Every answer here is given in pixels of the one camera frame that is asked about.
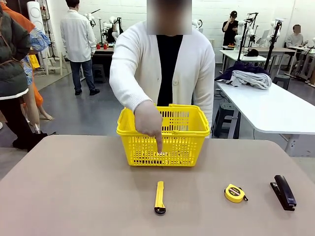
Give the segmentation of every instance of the black shirt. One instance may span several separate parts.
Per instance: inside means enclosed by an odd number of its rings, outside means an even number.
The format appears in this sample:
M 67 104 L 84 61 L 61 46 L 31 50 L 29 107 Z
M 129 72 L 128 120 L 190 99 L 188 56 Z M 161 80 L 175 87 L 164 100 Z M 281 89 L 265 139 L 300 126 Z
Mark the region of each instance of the black shirt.
M 222 31 L 223 31 L 223 28 L 224 28 L 226 23 L 227 23 L 227 21 L 223 23 Z M 228 46 L 229 44 L 234 44 L 236 31 L 234 31 L 233 28 L 237 28 L 237 27 L 238 27 L 238 21 L 233 21 L 232 23 L 230 23 L 228 25 L 227 30 L 224 34 L 223 46 Z
M 157 45 L 161 62 L 162 79 L 157 105 L 166 106 L 173 103 L 173 76 L 178 52 L 183 41 L 182 35 L 157 35 Z

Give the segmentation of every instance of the jeans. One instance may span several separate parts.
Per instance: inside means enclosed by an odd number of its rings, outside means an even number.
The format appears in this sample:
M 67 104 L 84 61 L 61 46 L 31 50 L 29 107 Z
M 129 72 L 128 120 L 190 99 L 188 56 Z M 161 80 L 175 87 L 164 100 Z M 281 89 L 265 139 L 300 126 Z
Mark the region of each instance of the jeans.
M 81 90 L 81 81 L 80 81 L 80 68 L 82 65 L 85 80 L 89 86 L 90 90 L 95 89 L 94 78 L 92 72 L 92 59 L 85 62 L 72 62 L 70 61 L 71 70 L 72 70 L 72 78 L 74 83 L 75 91 Z

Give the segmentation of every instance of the yellow tape measure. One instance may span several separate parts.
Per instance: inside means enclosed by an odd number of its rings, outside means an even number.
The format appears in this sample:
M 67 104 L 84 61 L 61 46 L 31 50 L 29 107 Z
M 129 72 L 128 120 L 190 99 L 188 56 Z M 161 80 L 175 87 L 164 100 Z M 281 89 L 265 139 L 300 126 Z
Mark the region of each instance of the yellow tape measure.
M 166 208 L 163 204 L 163 190 L 164 190 L 164 182 L 163 181 L 157 182 L 157 195 L 156 195 L 156 204 L 154 206 L 154 211 L 159 215 L 163 215 L 166 213 Z
M 225 197 L 229 199 L 233 203 L 240 203 L 243 199 L 248 201 L 245 196 L 245 192 L 239 188 L 234 186 L 233 184 L 229 184 L 228 187 L 224 190 Z

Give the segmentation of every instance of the stool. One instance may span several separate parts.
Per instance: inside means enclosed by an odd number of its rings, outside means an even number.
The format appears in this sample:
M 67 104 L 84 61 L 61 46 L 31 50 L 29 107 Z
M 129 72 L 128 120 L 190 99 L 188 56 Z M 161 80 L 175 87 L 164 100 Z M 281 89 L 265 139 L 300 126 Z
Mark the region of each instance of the stool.
M 288 90 L 290 83 L 290 76 L 287 75 L 276 75 L 273 83 L 277 84 L 278 82 L 283 82 L 283 89 Z
M 223 123 L 231 123 L 232 119 L 225 119 L 227 116 L 234 115 L 235 106 L 232 103 L 221 103 L 217 112 L 215 123 L 213 125 L 213 135 L 220 137 L 221 133 L 229 133 L 230 129 L 222 128 Z M 241 125 L 241 113 L 238 114 L 235 132 L 233 139 L 238 139 L 240 136 L 240 125 Z
M 93 77 L 95 82 L 106 83 L 107 78 L 105 76 L 104 67 L 101 64 L 95 64 L 92 66 Z

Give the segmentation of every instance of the yellow basket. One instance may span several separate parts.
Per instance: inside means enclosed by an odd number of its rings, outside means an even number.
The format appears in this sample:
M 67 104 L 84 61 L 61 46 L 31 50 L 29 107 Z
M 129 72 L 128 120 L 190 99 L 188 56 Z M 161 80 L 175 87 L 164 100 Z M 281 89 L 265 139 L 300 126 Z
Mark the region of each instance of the yellow basket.
M 131 166 L 195 166 L 202 144 L 210 134 L 206 116 L 197 106 L 157 107 L 163 117 L 163 152 L 155 138 L 135 130 L 133 112 L 124 108 L 118 119 L 126 157 Z

